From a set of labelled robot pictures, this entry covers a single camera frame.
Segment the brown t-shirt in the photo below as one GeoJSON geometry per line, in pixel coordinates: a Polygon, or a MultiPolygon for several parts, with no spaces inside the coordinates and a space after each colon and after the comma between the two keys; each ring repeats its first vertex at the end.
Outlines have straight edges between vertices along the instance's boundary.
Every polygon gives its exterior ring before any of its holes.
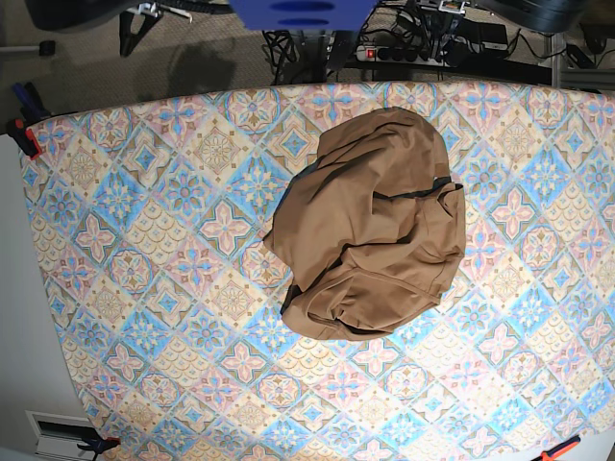
{"type": "Polygon", "coordinates": [[[324,132],[263,243],[292,272],[281,317],[302,336],[376,339],[438,306],[466,246],[442,136],[402,108],[324,132]]]}

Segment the patterned tablecloth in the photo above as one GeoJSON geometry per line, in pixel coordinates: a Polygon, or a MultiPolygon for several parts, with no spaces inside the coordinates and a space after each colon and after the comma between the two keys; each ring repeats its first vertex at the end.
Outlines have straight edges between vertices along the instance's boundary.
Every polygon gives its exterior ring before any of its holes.
{"type": "Polygon", "coordinates": [[[58,117],[21,160],[37,260],[109,460],[479,460],[614,426],[614,101],[495,83],[295,85],[58,117]],[[262,245],[319,136],[442,134],[468,247],[391,336],[292,333],[262,245]]]}

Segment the white power strip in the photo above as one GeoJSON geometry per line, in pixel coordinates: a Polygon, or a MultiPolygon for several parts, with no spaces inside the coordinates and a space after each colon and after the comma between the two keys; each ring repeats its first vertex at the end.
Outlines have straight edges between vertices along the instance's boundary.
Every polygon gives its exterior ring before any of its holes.
{"type": "Polygon", "coordinates": [[[436,67],[448,67],[444,61],[432,58],[422,59],[419,53],[413,49],[403,49],[379,46],[375,44],[359,45],[355,51],[356,58],[361,62],[384,62],[429,65],[436,67]]]}

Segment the blue black clamp bottom left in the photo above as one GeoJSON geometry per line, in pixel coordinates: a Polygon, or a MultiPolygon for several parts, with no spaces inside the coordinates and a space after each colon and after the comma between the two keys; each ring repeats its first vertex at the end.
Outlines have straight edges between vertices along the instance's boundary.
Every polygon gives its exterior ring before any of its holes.
{"type": "Polygon", "coordinates": [[[92,451],[96,455],[111,449],[115,449],[121,444],[118,438],[110,437],[102,439],[100,437],[95,438],[82,438],[81,442],[77,444],[77,447],[84,451],[92,451]]]}

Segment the blue clamp upper left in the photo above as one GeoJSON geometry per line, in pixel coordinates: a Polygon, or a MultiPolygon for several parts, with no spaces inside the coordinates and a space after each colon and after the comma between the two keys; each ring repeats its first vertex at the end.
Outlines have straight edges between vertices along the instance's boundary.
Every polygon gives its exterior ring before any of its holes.
{"type": "Polygon", "coordinates": [[[12,85],[12,92],[21,104],[20,111],[29,124],[35,124],[51,117],[51,112],[43,105],[36,87],[28,82],[12,85]]]}

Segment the red black clamp left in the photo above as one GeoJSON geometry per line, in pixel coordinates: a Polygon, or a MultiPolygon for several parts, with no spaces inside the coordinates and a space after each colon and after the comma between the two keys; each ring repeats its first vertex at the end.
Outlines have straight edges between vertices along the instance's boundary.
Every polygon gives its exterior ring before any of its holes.
{"type": "Polygon", "coordinates": [[[23,120],[13,119],[6,124],[7,134],[15,141],[21,151],[30,159],[41,155],[41,148],[31,128],[23,120]]]}

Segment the white floor vent box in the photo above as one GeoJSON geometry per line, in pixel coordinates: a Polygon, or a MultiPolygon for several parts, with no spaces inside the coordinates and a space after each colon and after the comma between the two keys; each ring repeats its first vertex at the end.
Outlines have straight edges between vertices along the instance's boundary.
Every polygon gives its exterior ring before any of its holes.
{"type": "Polygon", "coordinates": [[[36,436],[35,456],[44,460],[93,460],[94,453],[80,449],[83,438],[96,430],[87,418],[26,411],[36,436]]]}

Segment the orange clamp bottom right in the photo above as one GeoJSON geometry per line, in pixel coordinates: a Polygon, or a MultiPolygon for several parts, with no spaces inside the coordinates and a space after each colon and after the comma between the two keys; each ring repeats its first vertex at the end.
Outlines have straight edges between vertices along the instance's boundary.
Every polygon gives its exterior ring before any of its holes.
{"type": "Polygon", "coordinates": [[[539,461],[554,461],[559,456],[567,453],[574,447],[576,447],[581,441],[581,438],[578,435],[571,437],[570,439],[558,444],[552,449],[545,450],[541,452],[541,455],[538,457],[539,461]]]}

